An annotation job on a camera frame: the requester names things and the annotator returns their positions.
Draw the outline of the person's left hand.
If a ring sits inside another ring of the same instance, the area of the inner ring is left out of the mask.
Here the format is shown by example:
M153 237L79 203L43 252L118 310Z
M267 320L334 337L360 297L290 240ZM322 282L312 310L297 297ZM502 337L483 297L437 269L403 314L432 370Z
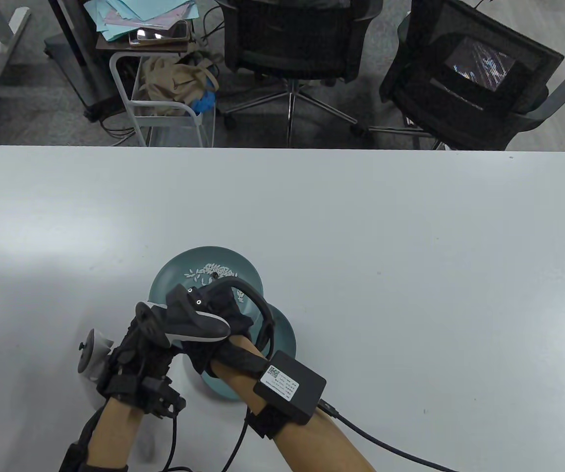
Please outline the person's left hand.
M133 320L121 344L107 357L96 390L107 400L118 400L145 414L175 418L186 400L170 386L168 371L180 353L176 346L157 346Z

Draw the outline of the person's right hand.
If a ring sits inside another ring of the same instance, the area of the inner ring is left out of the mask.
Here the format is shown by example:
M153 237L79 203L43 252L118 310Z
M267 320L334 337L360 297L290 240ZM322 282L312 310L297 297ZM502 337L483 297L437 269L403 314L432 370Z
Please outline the person's right hand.
M198 374L207 372L215 377L211 369L211 360L217 351L228 344L228 338L233 335L249 337L249 329L253 326L253 320L243 315L235 301L231 288L217 292L211 299L206 310L207 313L217 315L229 324L229 335L217 342L182 341L182 350L190 358L191 364Z

